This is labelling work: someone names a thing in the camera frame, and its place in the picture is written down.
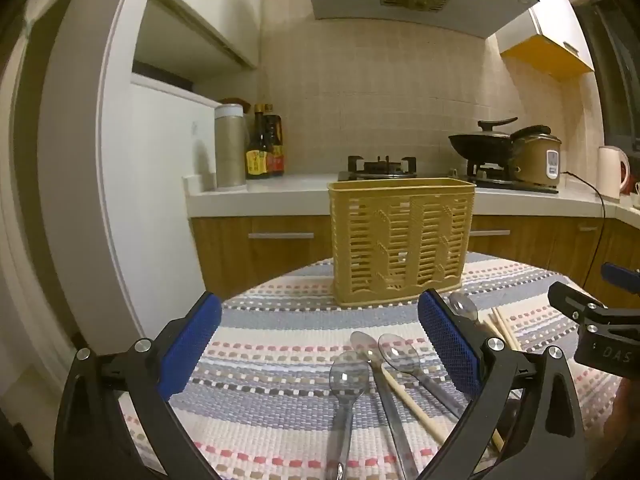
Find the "wooden chopstick pair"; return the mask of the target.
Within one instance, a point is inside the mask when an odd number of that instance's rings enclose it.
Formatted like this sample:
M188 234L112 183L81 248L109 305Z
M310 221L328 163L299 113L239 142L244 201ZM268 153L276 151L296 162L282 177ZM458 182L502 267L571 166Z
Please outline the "wooden chopstick pair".
M509 324L506 322L506 319L501 314L500 310L498 308L493 308L492 315L496 319L496 323L500 328L501 333L503 333L503 335L506 337L506 341L509 343L510 348L514 351L521 351L522 348L520 346L520 343L514 336L514 333L510 329Z

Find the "clear spoon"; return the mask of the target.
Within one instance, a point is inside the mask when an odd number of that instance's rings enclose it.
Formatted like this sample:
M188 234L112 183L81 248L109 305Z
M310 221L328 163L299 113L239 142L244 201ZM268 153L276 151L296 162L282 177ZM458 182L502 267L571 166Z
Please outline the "clear spoon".
M393 334L383 334L378 337L378 350L385 361L398 372L410 375L455 419L464 413L464 406L449 394L438 382L435 382L423 369L420 354L412 344Z
M369 364L354 350L343 352L330 369L330 391L337 400L326 449L326 478L345 479L352 442L354 407L369 385Z
M475 324L478 323L477 307L468 296L462 292L450 292L448 301L449 307L455 315L467 318Z
M419 471L416 468L416 462L395 405L392 389L383 375L383 357L380 350L378 350L378 343L373 337L360 332L360 330L355 330L350 335L350 342L371 367L378 395L390 427L390 434L392 435L402 478L416 479Z

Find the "pink electric kettle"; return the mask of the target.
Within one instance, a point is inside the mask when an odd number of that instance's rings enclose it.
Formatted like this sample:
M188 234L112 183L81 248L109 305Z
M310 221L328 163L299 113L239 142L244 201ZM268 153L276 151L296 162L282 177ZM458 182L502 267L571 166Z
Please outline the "pink electric kettle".
M627 155L616 146L600 146L597 160L597 190L600 194L612 202L618 202L629 178Z

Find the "black gas stove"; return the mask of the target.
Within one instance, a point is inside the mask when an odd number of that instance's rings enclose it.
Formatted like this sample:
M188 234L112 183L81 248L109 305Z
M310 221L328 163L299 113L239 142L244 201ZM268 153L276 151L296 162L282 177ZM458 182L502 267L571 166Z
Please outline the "black gas stove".
M559 190L554 186L526 182L511 177L506 168L498 165L477 166L466 162L461 170L449 168L446 171L420 171L415 157L391 160L386 156L378 157L375 160L365 160L361 156L348 156L347 169L340 171L337 176L339 181L410 178L453 178L471 182L480 188L529 193L559 193Z

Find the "brown rice cooker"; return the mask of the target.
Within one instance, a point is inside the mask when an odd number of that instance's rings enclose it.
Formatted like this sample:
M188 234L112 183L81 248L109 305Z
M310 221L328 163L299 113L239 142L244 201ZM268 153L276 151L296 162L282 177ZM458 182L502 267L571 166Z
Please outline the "brown rice cooker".
M556 188L560 182L562 141L546 125L521 128L510 135L508 168L515 181Z

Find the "black wok with lid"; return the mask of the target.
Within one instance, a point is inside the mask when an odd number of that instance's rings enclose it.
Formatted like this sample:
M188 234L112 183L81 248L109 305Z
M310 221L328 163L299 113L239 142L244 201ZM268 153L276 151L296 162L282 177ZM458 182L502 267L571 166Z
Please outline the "black wok with lid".
M479 132L453 134L449 141L454 150L468 162L506 166L512 150L511 135L495 130L495 127L509 125L517 120L516 117L479 120Z

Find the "yellow plastic utensil basket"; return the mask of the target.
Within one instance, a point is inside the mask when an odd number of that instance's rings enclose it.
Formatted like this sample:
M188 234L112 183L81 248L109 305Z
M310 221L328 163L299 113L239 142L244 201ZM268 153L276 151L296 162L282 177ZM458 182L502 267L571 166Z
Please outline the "yellow plastic utensil basket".
M460 286L475 185L453 178L328 185L333 293L345 308L413 300Z

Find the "striped woven table mat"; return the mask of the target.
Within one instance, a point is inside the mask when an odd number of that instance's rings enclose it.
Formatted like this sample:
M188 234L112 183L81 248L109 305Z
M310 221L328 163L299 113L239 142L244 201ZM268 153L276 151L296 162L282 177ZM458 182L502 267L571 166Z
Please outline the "striped woven table mat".
M331 259L240 292L224 302L221 324L183 392L169 400L186 433L224 479L323 479L338 408L352 404L345 479L397 479L393 439L369 362L352 334L390 334L411 344L423 369L466 407L418 321L416 302L342 309ZM572 372L585 426L587 478L608 460L605 432L620 378L576 363L577 325L549 306L549 286L565 275L469 252L461 292L478 314L499 310L521 349L558 346Z

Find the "soy sauce bottle yellow label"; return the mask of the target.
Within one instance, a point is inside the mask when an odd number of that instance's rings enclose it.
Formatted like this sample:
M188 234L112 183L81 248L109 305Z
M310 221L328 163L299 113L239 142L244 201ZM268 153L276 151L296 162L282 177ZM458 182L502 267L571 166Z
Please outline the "soy sauce bottle yellow label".
M254 129L245 152L246 173L250 180L269 177L269 148L264 126L264 106L254 106Z

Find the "beige thermos flask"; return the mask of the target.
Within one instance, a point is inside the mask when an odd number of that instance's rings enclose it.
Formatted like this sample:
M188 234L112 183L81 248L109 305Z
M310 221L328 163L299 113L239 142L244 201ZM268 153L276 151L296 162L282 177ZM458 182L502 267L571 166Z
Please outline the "beige thermos flask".
M217 188L244 185L246 122L240 104L221 104L215 110Z

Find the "sauce bottle red label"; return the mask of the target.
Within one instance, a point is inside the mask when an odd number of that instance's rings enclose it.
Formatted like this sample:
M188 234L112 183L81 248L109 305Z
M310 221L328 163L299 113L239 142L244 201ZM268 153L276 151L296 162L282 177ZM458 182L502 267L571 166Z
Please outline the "sauce bottle red label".
M270 103L265 105L265 126L272 153L271 173L281 177L284 175L282 119L274 112Z

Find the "white upper left cabinet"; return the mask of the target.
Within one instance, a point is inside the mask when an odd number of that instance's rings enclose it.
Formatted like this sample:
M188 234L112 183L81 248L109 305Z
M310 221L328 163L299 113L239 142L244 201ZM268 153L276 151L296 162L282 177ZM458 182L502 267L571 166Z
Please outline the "white upper left cabinet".
M262 0L146 0L134 71L182 88L254 70Z

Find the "white yellow wall cabinet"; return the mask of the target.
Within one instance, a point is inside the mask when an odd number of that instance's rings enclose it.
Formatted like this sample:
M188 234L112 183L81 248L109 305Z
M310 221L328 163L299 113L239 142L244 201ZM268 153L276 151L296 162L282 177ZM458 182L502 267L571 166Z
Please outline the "white yellow wall cabinet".
M516 58L558 81L594 70L571 6L537 3L496 32L504 58Z

